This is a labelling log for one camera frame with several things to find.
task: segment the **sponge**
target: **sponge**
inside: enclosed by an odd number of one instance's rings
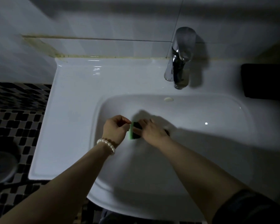
[[[130,125],[130,130],[129,130],[129,139],[132,140],[132,139],[141,138],[141,136],[139,136],[133,132],[133,127],[136,127],[138,129],[142,130],[142,127],[138,122],[132,122],[132,124]]]

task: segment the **person's right arm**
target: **person's right arm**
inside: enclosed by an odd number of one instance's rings
[[[217,210],[235,193],[249,189],[213,162],[172,140],[152,119],[139,120],[139,124],[143,130],[134,128],[134,133],[168,158],[208,223],[212,223]]]

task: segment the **white ceramic sink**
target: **white ceramic sink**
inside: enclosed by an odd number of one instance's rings
[[[238,62],[212,61],[207,69],[193,62],[190,82],[195,83],[182,90],[164,79],[167,63],[57,60],[29,178],[50,180],[70,167],[95,145],[106,119],[118,114],[133,121],[153,116],[173,139],[254,190],[279,198],[280,102],[244,97]],[[173,101],[164,101],[168,97]],[[166,158],[143,139],[123,141],[87,197],[131,216],[204,219]]]

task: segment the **pearl bracelet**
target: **pearl bracelet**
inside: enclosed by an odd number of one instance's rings
[[[105,143],[106,145],[108,145],[108,146],[112,149],[112,155],[114,155],[114,153],[115,153],[115,148],[114,148],[114,146],[113,146],[110,142],[108,142],[107,140],[101,138],[101,139],[98,139],[98,141],[96,142],[96,144],[98,144],[98,143],[100,143],[100,142],[103,142],[103,143]]]

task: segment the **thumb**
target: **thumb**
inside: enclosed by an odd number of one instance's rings
[[[130,124],[124,124],[123,126],[121,126],[120,128],[123,128],[125,132],[127,132],[130,129]]]

